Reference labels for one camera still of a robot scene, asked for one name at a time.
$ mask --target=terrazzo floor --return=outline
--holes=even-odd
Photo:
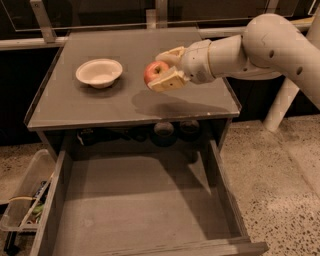
[[[283,120],[277,132],[260,121],[232,123],[221,152],[245,225],[264,255],[320,255],[320,115]],[[14,193],[42,144],[0,147],[0,203]],[[5,232],[0,232],[0,249]],[[18,255],[32,236],[19,235]]]

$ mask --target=drawer bottom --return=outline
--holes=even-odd
[[[180,152],[74,161],[54,255],[230,238],[201,158]]]

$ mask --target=drawer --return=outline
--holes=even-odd
[[[31,255],[261,255],[206,127],[196,141],[82,146],[66,134]]]

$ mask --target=metal bracket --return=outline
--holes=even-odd
[[[157,28],[168,27],[168,0],[155,0],[157,13]]]
[[[46,43],[54,43],[57,35],[52,29],[49,16],[42,0],[30,0],[30,5],[38,21],[44,41]]]
[[[265,8],[265,13],[276,13],[278,4],[279,0],[269,0]]]

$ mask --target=bowl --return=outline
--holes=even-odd
[[[121,64],[110,59],[96,59],[82,64],[76,71],[77,79],[94,88],[111,86],[122,74]]]

